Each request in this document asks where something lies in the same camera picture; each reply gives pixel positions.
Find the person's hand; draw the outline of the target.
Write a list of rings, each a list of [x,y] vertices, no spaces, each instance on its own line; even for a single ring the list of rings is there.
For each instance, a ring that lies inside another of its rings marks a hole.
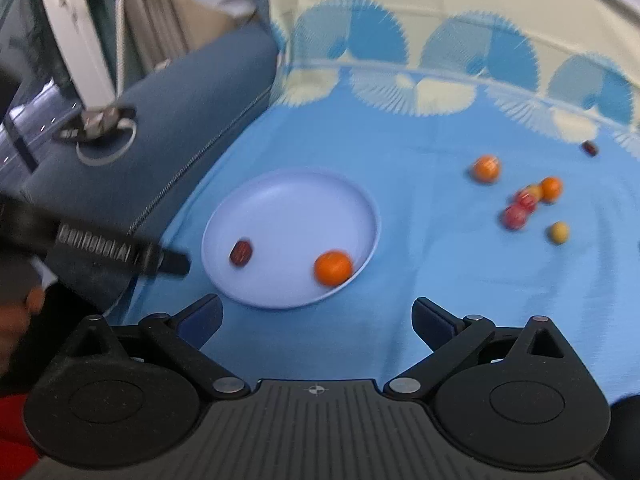
[[[26,299],[5,304],[0,311],[0,372],[6,374],[11,356],[26,334],[30,320],[42,310],[46,293],[41,286],[32,288]]]

